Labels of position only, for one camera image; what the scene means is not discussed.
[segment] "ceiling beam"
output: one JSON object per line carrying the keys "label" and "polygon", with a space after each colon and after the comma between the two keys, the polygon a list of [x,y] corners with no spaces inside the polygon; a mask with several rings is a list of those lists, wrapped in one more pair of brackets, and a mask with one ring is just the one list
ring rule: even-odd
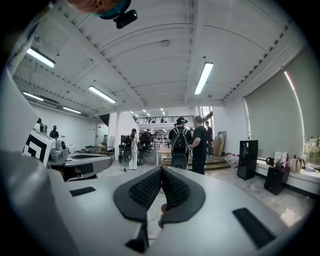
{"label": "ceiling beam", "polygon": [[47,109],[47,110],[51,110],[51,111],[54,111],[54,112],[62,113],[64,115],[74,116],[76,118],[83,118],[83,119],[90,120],[90,121],[93,121],[93,122],[99,122],[99,123],[101,122],[101,119],[99,119],[99,118],[89,118],[88,116],[85,116],[84,114],[76,114],[76,113],[72,113],[70,111],[60,110],[58,108],[53,108],[51,106],[44,105],[44,104],[38,103],[36,101],[29,100],[29,99],[27,99],[27,101],[31,105],[35,105],[35,106],[38,106],[38,107],[41,107],[41,108],[44,108],[44,109]]}
{"label": "ceiling beam", "polygon": [[[154,110],[160,108],[180,108],[180,107],[198,107],[198,106],[209,106],[209,107],[224,107],[225,103],[220,99],[190,99],[187,104],[184,104],[183,100],[167,100],[152,102],[145,105],[145,110]],[[126,105],[115,109],[115,111],[101,111],[90,117],[98,117],[101,115],[110,114],[113,112],[124,112],[124,111],[141,111],[140,106]]]}
{"label": "ceiling beam", "polygon": [[[23,61],[21,61],[20,66],[22,68],[25,69],[29,69],[30,71],[33,70],[32,67],[32,63],[30,61],[28,61],[27,59],[24,59]],[[55,74],[46,71],[44,68],[42,68],[40,65],[38,65],[38,63],[35,63],[34,66],[34,73],[43,77],[44,79],[48,80],[49,82],[54,82],[57,83],[59,85],[61,85],[62,87],[75,92],[77,94],[80,94],[81,96],[87,98],[88,100],[90,100],[90,103],[93,104],[93,108],[99,108],[101,106],[101,103],[96,103],[97,102],[97,98],[95,96],[95,94],[91,94],[89,91],[85,92],[81,89],[79,89],[77,86],[73,86],[71,83],[68,83],[67,81],[59,78],[58,76],[56,76]],[[112,106],[110,106],[110,104],[108,104],[107,102],[103,101],[103,106],[109,110],[113,110],[114,108]]]}
{"label": "ceiling beam", "polygon": [[307,40],[301,30],[292,22],[271,52],[225,100],[233,100],[237,96],[247,96],[253,92],[300,53],[306,44]]}
{"label": "ceiling beam", "polygon": [[36,86],[32,87],[31,83],[27,83],[25,81],[20,80],[19,78],[17,78],[16,76],[13,76],[13,80],[16,83],[16,85],[18,86],[18,88],[22,89],[23,91],[27,91],[29,93],[31,93],[32,91],[39,95],[39,97],[43,96],[46,98],[49,98],[51,100],[54,100],[56,102],[59,102],[61,104],[61,107],[67,107],[76,111],[82,111],[82,112],[86,112],[89,113],[89,115],[93,115],[94,113],[90,110],[88,110],[86,107],[83,107],[81,105],[78,105],[76,103],[73,103],[71,101],[68,101],[64,98],[61,98],[57,95],[54,95],[50,92],[47,92],[43,89],[37,88]]}
{"label": "ceiling beam", "polygon": [[186,80],[186,93],[184,94],[184,104],[188,103],[188,98],[192,93],[192,89],[195,81],[197,70],[203,66],[201,63],[201,48],[205,38],[205,14],[206,8],[203,0],[194,1],[194,22],[193,22],[193,37],[192,37],[192,48],[191,58],[188,70],[188,76]]}
{"label": "ceiling beam", "polygon": [[128,82],[60,11],[56,10],[49,17],[52,23],[60,29],[61,32],[63,32],[67,37],[72,38],[73,41],[77,43],[83,51],[100,66],[106,77],[112,79],[117,83],[117,85],[124,88],[142,107],[145,106],[140,96],[128,84]]}

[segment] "fluorescent ceiling light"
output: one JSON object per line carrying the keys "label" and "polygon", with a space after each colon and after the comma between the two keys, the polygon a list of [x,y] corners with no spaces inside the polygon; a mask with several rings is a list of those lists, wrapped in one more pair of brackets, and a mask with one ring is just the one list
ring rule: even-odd
{"label": "fluorescent ceiling light", "polygon": [[67,107],[63,107],[63,109],[64,110],[68,110],[68,111],[71,111],[71,112],[74,112],[74,113],[77,113],[77,114],[81,114],[81,112],[79,112],[79,111],[76,111],[76,110],[73,110],[73,109],[71,109],[71,108],[67,108]]}
{"label": "fluorescent ceiling light", "polygon": [[39,98],[39,97],[37,97],[37,96],[34,96],[34,95],[32,95],[32,94],[30,94],[30,93],[27,93],[27,92],[23,92],[23,94],[24,95],[27,95],[27,96],[29,96],[29,97],[31,97],[31,98],[35,98],[35,99],[37,99],[38,101],[44,101],[44,99],[43,98]]}
{"label": "fluorescent ceiling light", "polygon": [[26,53],[31,55],[32,57],[35,57],[38,61],[41,61],[42,63],[48,65],[50,68],[53,68],[56,64],[52,59],[48,58],[33,47],[26,50]]}
{"label": "fluorescent ceiling light", "polygon": [[114,99],[112,99],[109,96],[105,95],[104,93],[102,93],[98,89],[94,88],[93,86],[90,86],[89,90],[94,92],[95,94],[98,94],[100,97],[106,99],[107,101],[111,102],[112,104],[116,103],[116,101]]}
{"label": "fluorescent ceiling light", "polygon": [[196,89],[194,91],[194,94],[198,95],[201,93],[213,67],[214,67],[214,64],[212,62],[205,62],[204,63],[204,68],[202,70],[202,74],[200,76],[200,80],[198,82],[198,85],[196,86]]}

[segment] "black mesh panel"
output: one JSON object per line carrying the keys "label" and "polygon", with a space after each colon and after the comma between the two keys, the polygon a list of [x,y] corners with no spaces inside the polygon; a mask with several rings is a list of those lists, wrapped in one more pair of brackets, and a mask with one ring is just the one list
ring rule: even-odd
{"label": "black mesh panel", "polygon": [[161,172],[162,188],[165,193],[167,209],[170,210],[184,203],[189,195],[189,186],[166,170]]}
{"label": "black mesh panel", "polygon": [[152,205],[161,188],[161,172],[157,171],[140,180],[129,189],[130,198],[147,210]]}

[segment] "person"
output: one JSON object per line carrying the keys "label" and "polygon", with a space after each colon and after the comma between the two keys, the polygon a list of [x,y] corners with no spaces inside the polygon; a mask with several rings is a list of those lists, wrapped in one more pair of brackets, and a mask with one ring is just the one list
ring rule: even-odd
{"label": "person", "polygon": [[41,126],[41,118],[39,118],[36,124],[34,125],[34,129],[40,132],[40,126]]}
{"label": "person", "polygon": [[[175,137],[175,134],[177,133],[177,130],[179,133],[182,133],[185,129],[185,125],[188,121],[185,120],[184,117],[179,117],[177,120],[176,120],[176,126],[174,127],[174,129],[172,129],[170,132],[169,132],[169,136],[168,136],[168,144],[169,145],[172,145],[173,143],[173,139]],[[192,141],[192,136],[191,136],[191,132],[189,130],[186,131],[186,134],[185,134],[185,138],[186,138],[186,142],[188,143],[188,145],[191,144],[191,141]],[[185,158],[186,158],[186,162],[188,162],[188,158],[189,158],[189,151],[187,151],[185,153]]]}
{"label": "person", "polygon": [[59,133],[57,131],[57,126],[56,125],[53,126],[53,130],[50,132],[49,136],[51,138],[54,138],[55,140],[57,140],[59,138]]}
{"label": "person", "polygon": [[137,169],[137,163],[138,163],[138,136],[137,136],[137,130],[132,129],[131,131],[131,152],[132,152],[132,158],[129,162],[129,169],[130,170],[136,170]]}
{"label": "person", "polygon": [[193,150],[192,171],[205,175],[205,164],[207,159],[207,130],[203,126],[202,117],[197,115],[193,119],[195,127],[191,149]]}
{"label": "person", "polygon": [[207,132],[207,147],[208,147],[208,154],[209,154],[209,158],[212,158],[214,156],[214,150],[212,149],[212,141],[213,141],[213,137],[212,137],[212,129],[209,126],[209,121],[205,122],[205,126],[206,126],[206,132]]}

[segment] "wooden staircase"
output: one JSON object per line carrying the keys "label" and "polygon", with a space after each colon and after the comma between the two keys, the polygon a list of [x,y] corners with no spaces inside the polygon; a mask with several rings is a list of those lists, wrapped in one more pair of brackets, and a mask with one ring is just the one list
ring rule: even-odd
{"label": "wooden staircase", "polygon": [[[162,160],[163,166],[171,166],[171,158],[164,158]],[[205,161],[204,170],[205,171],[214,171],[230,168],[230,164],[227,163],[224,157],[213,157],[208,158]],[[188,170],[192,171],[192,159],[188,160]]]}

